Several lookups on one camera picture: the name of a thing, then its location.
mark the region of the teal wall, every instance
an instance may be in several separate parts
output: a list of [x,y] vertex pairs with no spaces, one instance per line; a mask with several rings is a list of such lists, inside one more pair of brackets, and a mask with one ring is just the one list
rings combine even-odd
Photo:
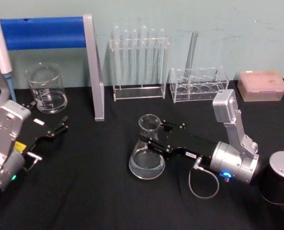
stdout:
[[[91,13],[103,68],[114,22],[165,28],[170,39],[169,67],[184,68],[193,30],[200,36],[196,67],[223,65],[230,79],[244,70],[276,69],[284,77],[284,0],[0,0],[0,17],[80,16]],[[24,69],[37,61],[62,67],[66,87],[89,85],[85,49],[10,52],[14,87],[27,88]]]

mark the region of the pink pipette tip box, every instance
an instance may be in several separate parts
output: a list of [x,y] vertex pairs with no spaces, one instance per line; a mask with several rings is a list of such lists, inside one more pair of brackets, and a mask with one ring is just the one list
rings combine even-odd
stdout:
[[280,101],[284,81],[277,71],[245,71],[239,75],[238,89],[245,102]]

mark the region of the glass beaker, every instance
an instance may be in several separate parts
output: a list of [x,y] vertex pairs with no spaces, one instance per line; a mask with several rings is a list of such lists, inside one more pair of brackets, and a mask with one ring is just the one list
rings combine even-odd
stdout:
[[39,62],[25,74],[40,112],[55,114],[66,107],[67,98],[57,64]]
[[[158,140],[160,119],[146,114],[139,119],[140,134]],[[138,140],[129,160],[129,169],[140,179],[150,180],[158,177],[165,169],[163,157],[147,148],[147,143]]]

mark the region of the blue bar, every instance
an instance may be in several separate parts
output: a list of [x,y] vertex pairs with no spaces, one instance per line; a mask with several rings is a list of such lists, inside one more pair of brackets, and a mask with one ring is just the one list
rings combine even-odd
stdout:
[[1,19],[8,50],[85,47],[83,18]]

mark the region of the black table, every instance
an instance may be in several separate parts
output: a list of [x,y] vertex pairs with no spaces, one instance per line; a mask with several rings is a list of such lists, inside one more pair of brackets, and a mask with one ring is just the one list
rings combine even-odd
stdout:
[[[235,82],[230,88],[236,88]],[[94,121],[91,90],[68,88],[66,109],[59,114],[33,115],[54,125],[69,116],[69,131],[51,145],[34,151],[43,160],[20,175],[0,197],[0,230],[272,230],[284,229],[284,206],[267,203],[258,188],[220,178],[218,195],[194,197],[188,188],[192,161],[166,162],[164,173],[143,181],[128,169],[139,134],[138,119],[152,113],[161,119],[186,122],[201,137],[228,143],[217,123],[211,101],[173,104],[166,99],[113,102],[106,87],[105,122]],[[280,102],[244,103],[236,91],[246,134],[259,145],[259,154],[284,150],[284,97]],[[29,90],[17,91],[19,102]],[[200,186],[208,186],[206,178]]]

